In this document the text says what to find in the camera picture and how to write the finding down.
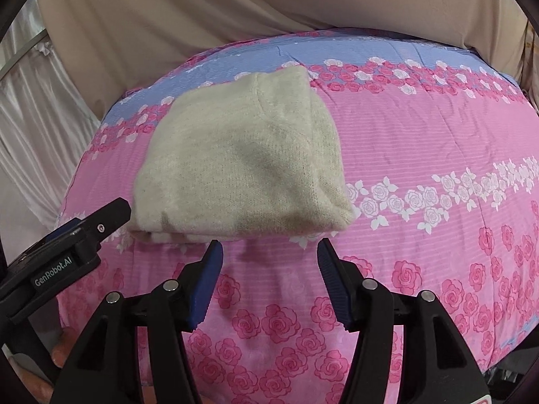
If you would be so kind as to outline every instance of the pink floral bedsheet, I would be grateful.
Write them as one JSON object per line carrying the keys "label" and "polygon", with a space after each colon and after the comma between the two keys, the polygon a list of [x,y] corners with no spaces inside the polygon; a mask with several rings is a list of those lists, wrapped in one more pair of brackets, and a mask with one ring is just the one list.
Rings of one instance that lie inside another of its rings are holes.
{"label": "pink floral bedsheet", "polygon": [[[107,115],[77,169],[60,221],[121,196],[175,97],[246,72],[305,65],[339,131],[357,220],[325,233],[363,275],[391,290],[434,291],[483,370],[539,314],[539,120],[514,82],[471,52],[354,31],[234,44],[131,93]],[[225,243],[204,323],[184,340],[200,392],[217,404],[337,404],[357,336],[336,321],[311,237]],[[176,277],[204,245],[155,245],[124,230],[101,266],[59,296],[81,330],[105,296],[133,296]],[[142,372],[147,339],[139,333]],[[395,329],[387,403],[402,364]]]}

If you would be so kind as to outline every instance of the folded garment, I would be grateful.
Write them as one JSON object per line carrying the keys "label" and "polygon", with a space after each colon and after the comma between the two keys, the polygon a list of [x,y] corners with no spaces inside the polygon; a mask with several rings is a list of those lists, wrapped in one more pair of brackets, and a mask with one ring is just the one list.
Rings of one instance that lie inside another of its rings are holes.
{"label": "folded garment", "polygon": [[129,230],[205,242],[346,229],[335,123],[307,70],[254,73],[179,96],[134,182]]}

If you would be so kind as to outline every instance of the silver pin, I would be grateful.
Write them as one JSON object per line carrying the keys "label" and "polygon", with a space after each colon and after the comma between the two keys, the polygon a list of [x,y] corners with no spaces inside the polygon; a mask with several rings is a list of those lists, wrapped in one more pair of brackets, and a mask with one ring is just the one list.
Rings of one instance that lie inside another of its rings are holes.
{"label": "silver pin", "polygon": [[364,279],[363,287],[365,287],[367,290],[376,290],[378,288],[378,283],[374,279]]}
{"label": "silver pin", "polygon": [[115,304],[120,300],[120,294],[117,291],[113,291],[107,295],[107,302],[109,304]]}
{"label": "silver pin", "polygon": [[166,291],[174,291],[176,290],[180,285],[178,284],[177,280],[175,279],[169,279],[168,281],[165,281],[163,283],[163,288]]}
{"label": "silver pin", "polygon": [[433,302],[436,299],[436,295],[430,290],[422,291],[421,297],[423,298],[424,301],[427,301],[427,302]]}

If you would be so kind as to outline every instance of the bed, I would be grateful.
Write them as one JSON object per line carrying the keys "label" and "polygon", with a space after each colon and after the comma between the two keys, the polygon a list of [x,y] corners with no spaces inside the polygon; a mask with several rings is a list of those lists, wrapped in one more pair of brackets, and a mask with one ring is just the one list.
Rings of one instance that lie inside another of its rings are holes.
{"label": "bed", "polygon": [[[332,29],[230,44],[127,93],[84,153],[59,223],[131,187],[152,134],[188,90],[291,65],[338,128],[356,221],[343,233],[224,244],[204,323],[185,335],[201,394],[217,404],[337,403],[356,336],[336,321],[316,265],[337,253],[391,290],[434,291],[483,371],[537,325],[537,114],[509,76],[472,51],[380,31]],[[198,260],[203,244],[149,244],[121,229],[101,266],[59,295],[63,324],[82,330],[112,290],[147,293]],[[139,333],[143,381],[151,383]],[[396,328],[386,402],[402,364]]]}

